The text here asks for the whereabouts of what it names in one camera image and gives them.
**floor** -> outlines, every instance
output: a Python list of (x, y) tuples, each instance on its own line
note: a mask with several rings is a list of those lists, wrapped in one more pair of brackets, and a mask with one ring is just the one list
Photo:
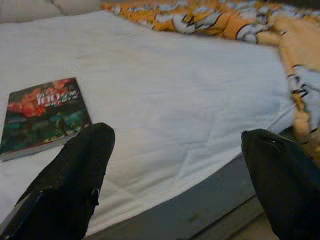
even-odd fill
[(262, 214), (229, 240), (279, 240), (279, 238), (272, 232), (267, 216)]

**mattress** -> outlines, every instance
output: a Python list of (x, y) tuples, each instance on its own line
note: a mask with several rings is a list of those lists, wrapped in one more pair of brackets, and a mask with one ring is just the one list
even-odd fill
[[(240, 153), (243, 130), (278, 133), (293, 119), (272, 47), (154, 32), (98, 11), (1, 24), (0, 53), (0, 131), (10, 92), (68, 77), (92, 121), (115, 130), (88, 235), (212, 176)], [(0, 163), (0, 221), (60, 149)]]

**pillow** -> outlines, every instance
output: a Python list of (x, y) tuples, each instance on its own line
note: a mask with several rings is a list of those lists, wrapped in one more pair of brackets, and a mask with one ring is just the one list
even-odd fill
[(61, 15), (50, 0), (0, 0), (0, 23), (27, 22)]
[(100, 0), (52, 0), (64, 15), (79, 15), (101, 10)]

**book cover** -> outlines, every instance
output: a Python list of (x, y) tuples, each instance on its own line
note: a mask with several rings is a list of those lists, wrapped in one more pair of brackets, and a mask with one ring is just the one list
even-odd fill
[(90, 124), (75, 77), (12, 92), (6, 109), (0, 160), (61, 145)]

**cartoon print fabric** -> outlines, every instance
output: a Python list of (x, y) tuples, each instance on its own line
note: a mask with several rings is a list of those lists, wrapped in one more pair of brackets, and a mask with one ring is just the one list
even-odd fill
[(320, 82), (320, 10), (255, 0), (145, 0), (101, 6), (155, 31), (278, 47), (295, 102), (297, 139), (320, 161), (320, 90), (308, 82), (310, 74)]

